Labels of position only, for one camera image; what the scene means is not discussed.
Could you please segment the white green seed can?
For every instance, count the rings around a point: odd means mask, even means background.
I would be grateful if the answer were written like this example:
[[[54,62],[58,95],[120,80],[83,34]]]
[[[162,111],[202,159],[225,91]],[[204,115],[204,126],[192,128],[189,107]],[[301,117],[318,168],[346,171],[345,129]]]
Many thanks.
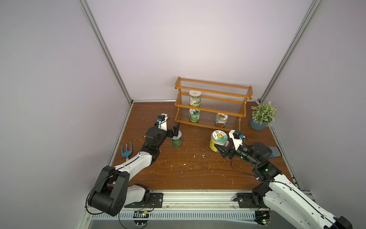
[[[189,104],[193,107],[199,107],[201,104],[201,91],[190,90],[189,91]]]

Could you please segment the yellow green lidded seed jar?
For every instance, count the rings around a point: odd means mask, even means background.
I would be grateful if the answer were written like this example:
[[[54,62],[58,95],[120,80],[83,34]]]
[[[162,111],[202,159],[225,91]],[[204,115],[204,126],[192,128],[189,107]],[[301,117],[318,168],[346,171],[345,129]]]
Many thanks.
[[[212,134],[211,134],[211,140],[210,140],[210,148],[214,151],[214,152],[218,152],[217,148],[215,147],[215,145],[220,145],[220,146],[226,146],[227,145],[227,141],[228,141],[228,135],[222,131],[222,130],[215,130]]]

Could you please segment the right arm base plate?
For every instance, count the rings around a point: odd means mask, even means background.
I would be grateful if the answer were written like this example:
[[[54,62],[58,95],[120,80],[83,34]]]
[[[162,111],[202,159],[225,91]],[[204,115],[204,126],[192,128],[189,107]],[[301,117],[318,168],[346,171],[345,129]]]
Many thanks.
[[[248,209],[258,209],[258,208],[268,208],[267,205],[264,204],[264,195],[252,192],[242,192],[237,193],[233,202],[239,204],[239,208],[248,208]]]

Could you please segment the strawberry seed can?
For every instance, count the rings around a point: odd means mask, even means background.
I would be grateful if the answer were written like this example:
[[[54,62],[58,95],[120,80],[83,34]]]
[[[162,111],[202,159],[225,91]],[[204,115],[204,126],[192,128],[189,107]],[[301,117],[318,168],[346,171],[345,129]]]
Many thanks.
[[[227,114],[217,113],[215,118],[215,125],[217,127],[224,128],[226,126],[227,120],[228,120]]]

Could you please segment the watermelon seed can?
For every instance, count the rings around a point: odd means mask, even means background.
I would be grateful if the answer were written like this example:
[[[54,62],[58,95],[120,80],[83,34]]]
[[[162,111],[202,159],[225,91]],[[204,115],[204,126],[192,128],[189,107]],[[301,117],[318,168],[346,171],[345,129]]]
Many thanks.
[[[180,148],[183,144],[183,135],[179,130],[178,135],[171,138],[171,142],[174,148]]]

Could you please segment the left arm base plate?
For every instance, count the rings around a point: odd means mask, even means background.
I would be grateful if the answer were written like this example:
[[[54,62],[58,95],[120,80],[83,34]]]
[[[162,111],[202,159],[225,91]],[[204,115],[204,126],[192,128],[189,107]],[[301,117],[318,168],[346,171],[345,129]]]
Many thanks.
[[[163,193],[149,192],[148,194],[145,194],[142,201],[124,205],[124,208],[126,208],[126,209],[127,208],[131,208],[131,209],[132,208],[134,208],[134,209],[162,208],[163,200],[164,200]]]

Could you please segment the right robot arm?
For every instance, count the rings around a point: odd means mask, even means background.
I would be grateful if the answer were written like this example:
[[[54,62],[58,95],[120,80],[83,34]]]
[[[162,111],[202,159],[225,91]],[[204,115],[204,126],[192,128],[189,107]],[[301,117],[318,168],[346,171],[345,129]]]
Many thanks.
[[[261,181],[252,190],[252,202],[258,207],[266,206],[275,211],[297,229],[351,229],[345,217],[336,217],[326,211],[299,190],[276,166],[269,161],[272,151],[262,143],[251,146],[230,143],[227,147],[215,145],[223,157],[238,157],[254,168]]]

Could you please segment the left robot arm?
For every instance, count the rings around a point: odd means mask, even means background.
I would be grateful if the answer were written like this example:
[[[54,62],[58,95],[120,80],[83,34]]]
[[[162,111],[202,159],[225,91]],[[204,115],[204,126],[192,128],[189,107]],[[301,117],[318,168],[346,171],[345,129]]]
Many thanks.
[[[165,121],[156,122],[145,134],[141,150],[130,160],[115,166],[105,166],[89,194],[85,207],[93,207],[101,213],[116,216],[123,207],[147,207],[150,204],[150,191],[140,185],[129,186],[130,180],[143,169],[154,163],[160,147],[166,138],[179,134],[180,123],[168,129]]]

